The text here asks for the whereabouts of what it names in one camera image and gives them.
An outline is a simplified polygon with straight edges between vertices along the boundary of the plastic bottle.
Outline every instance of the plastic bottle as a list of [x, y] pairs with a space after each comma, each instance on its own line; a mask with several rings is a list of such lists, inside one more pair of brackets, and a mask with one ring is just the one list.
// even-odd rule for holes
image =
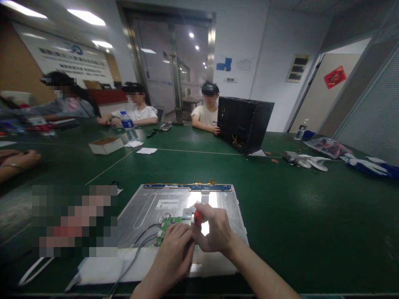
[[306, 118], [305, 121], [299, 126], [298, 133], [296, 133], [294, 139], [295, 140], [302, 140], [303, 134], [308, 129], [309, 119]]
[[129, 141], [139, 140], [136, 129], [134, 128], [133, 121], [126, 114], [126, 111], [121, 111], [121, 121], [123, 128], [126, 130], [126, 134], [128, 135]]
[[52, 129], [52, 127], [34, 109], [25, 108], [22, 109], [22, 113], [25, 116], [25, 118], [28, 120], [32, 128], [34, 128], [35, 131], [40, 132], [42, 136], [55, 136], [55, 131]]

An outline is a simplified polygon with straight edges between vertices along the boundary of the white box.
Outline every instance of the white box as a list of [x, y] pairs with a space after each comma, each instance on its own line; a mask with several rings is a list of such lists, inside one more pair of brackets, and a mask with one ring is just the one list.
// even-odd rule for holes
[[94, 154], [110, 154], [123, 148], [123, 142], [121, 138], [106, 137], [89, 143], [89, 147]]

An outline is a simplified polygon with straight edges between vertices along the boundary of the red decoration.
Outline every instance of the red decoration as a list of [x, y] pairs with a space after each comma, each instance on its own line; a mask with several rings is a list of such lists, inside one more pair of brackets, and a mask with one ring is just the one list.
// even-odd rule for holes
[[339, 68], [333, 70], [328, 75], [324, 76], [324, 81], [328, 89], [337, 86], [339, 83], [341, 83], [344, 80], [346, 80], [346, 75], [343, 66], [340, 66]]

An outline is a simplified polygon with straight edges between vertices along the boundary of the gray shirt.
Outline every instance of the gray shirt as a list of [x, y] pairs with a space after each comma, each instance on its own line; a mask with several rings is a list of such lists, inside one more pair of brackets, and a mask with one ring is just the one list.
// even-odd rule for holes
[[71, 108], [67, 98], [56, 98], [54, 102], [50, 102], [41, 106], [32, 107], [41, 115], [55, 114], [56, 116], [72, 116], [91, 118], [95, 117], [93, 106], [86, 100], [77, 100], [75, 107]]

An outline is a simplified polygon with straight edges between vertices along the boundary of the bracelet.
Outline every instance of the bracelet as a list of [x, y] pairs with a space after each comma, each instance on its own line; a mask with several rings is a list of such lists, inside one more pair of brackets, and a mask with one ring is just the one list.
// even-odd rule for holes
[[18, 168], [19, 170], [25, 170], [25, 168], [23, 168], [22, 166], [16, 165], [16, 164], [6, 164], [6, 165], [2, 165], [1, 167], [6, 167], [6, 166], [15, 167], [15, 168]]

